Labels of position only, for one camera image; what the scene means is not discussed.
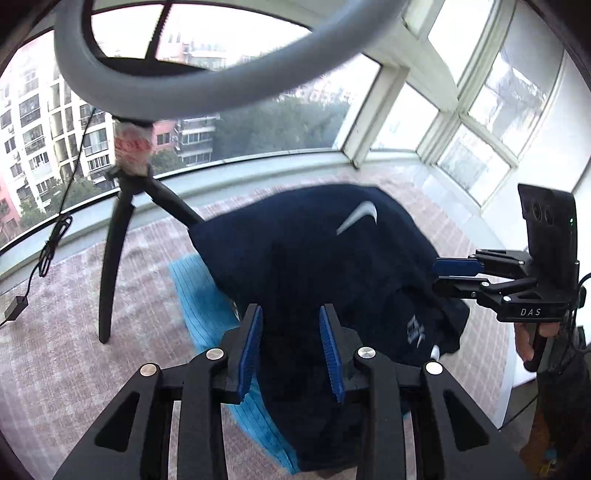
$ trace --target black cable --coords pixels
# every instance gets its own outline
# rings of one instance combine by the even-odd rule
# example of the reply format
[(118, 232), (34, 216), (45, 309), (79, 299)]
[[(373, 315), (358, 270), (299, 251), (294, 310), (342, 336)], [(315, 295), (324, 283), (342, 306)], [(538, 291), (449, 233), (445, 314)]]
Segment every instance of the black cable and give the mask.
[(504, 429), (507, 425), (509, 425), (513, 420), (515, 420), (519, 415), (521, 415), (523, 412), (525, 412), (528, 407), (536, 401), (536, 399), (538, 398), (538, 395), (536, 395), (534, 398), (532, 398), (525, 407), (523, 407), (519, 412), (517, 412), (515, 415), (513, 415), (509, 420), (507, 420), (503, 425), (501, 425), (499, 427), (499, 431), (501, 431), (502, 429)]
[[(74, 182), (74, 175), (76, 174), (76, 172), (78, 171), (78, 168), (80, 167), (80, 157), (82, 156), (82, 148), (84, 146), (84, 140), (86, 138), (86, 131), (88, 130), (88, 127), (90, 126), (90, 121), (94, 117), (95, 113), (96, 113), (96, 107), (92, 109), (92, 112), (90, 113), (90, 117), (88, 119), (88, 122), (84, 128), (84, 132), (82, 134), (82, 140), (80, 141), (80, 148), (78, 150), (78, 157), (76, 158), (76, 162), (74, 165), (74, 170), (72, 171), (72, 174), (70, 176), (70, 180), (68, 181), (66, 189), (64, 190), (64, 195), (61, 198), (60, 209), (57, 212), (56, 224), (54, 225), (53, 230), (51, 230), (51, 233), (49, 234), (49, 238), (47, 239), (47, 242), (45, 242), (45, 245), (41, 249), (41, 253), (39, 253), (39, 259), (37, 260), (37, 263), (33, 267), (33, 270), (31, 270), (31, 275), (29, 275), (29, 281), (27, 283), (27, 291), (24, 294), (25, 299), (27, 299), (27, 297), (29, 296), (29, 292), (31, 291), (31, 282), (33, 280), (33, 275), (35, 274), (35, 272), (39, 271), (39, 276), (41, 278), (44, 278), (45, 276), (47, 276), (47, 273), (49, 272), (49, 267), (51, 266), (51, 261), (53, 260), (53, 257), (56, 254), (57, 246), (60, 243), (60, 240), (62, 239), (62, 237), (66, 234), (66, 232), (70, 228), (70, 225), (72, 225), (72, 220), (73, 220), (72, 215), (70, 215), (69, 213), (63, 213), (64, 205), (66, 203), (66, 197), (68, 195), (68, 192), (70, 191), (70, 187), (72, 186), (72, 183)], [(6, 319), (2, 323), (0, 323), (0, 327), (2, 325), (4, 325), (7, 321), (8, 321), (8, 319)]]

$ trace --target metal screw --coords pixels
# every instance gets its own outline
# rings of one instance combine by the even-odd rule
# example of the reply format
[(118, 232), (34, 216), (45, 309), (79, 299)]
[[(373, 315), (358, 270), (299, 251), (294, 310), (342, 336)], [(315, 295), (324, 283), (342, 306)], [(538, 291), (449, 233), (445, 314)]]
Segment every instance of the metal screw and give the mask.
[(154, 364), (145, 364), (142, 368), (139, 369), (139, 373), (143, 377), (151, 377), (158, 371), (158, 367)]
[(221, 348), (212, 348), (208, 350), (205, 354), (205, 356), (210, 360), (220, 360), (220, 358), (223, 357), (223, 355), (224, 353)]
[(440, 375), (443, 373), (443, 367), (438, 362), (429, 362), (427, 365), (425, 365), (425, 370), (427, 370), (427, 372), (431, 375)]
[(375, 350), (370, 346), (363, 346), (357, 350), (357, 355), (361, 358), (373, 358), (375, 357)]

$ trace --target white printed logo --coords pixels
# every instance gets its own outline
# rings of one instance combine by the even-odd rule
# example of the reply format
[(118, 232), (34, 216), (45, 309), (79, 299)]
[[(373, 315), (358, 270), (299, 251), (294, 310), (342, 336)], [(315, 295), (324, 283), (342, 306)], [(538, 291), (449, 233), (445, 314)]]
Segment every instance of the white printed logo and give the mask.
[(425, 339), (425, 327), (422, 326), (415, 316), (407, 323), (407, 339), (408, 344), (412, 344), (418, 338), (417, 348)]
[(347, 217), (343, 224), (337, 228), (336, 234), (342, 234), (347, 228), (359, 222), (364, 216), (373, 217), (375, 224), (378, 224), (378, 211), (372, 202), (361, 202), (359, 206), (353, 210), (353, 213)]

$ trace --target pink building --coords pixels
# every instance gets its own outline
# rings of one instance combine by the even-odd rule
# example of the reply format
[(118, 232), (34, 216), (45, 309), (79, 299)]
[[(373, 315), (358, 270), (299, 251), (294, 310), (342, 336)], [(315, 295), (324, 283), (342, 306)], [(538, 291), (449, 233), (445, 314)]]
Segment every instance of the pink building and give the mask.
[(8, 187), (0, 175), (0, 247), (15, 238), (20, 232), (19, 221), (21, 216), (14, 206)]
[(152, 129), (152, 150), (173, 150), (177, 144), (176, 120), (156, 122)]

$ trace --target human hand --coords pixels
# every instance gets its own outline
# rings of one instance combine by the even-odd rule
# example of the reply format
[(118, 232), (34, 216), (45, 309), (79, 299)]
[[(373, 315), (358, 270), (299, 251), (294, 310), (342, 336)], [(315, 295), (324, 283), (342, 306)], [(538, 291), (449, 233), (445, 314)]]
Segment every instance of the human hand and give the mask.
[[(530, 333), (527, 331), (525, 323), (514, 323), (515, 328), (515, 348), (517, 354), (525, 362), (532, 360), (534, 357), (534, 348), (530, 345)], [(560, 330), (559, 323), (542, 323), (540, 324), (539, 333), (542, 337), (552, 338), (558, 335)]]

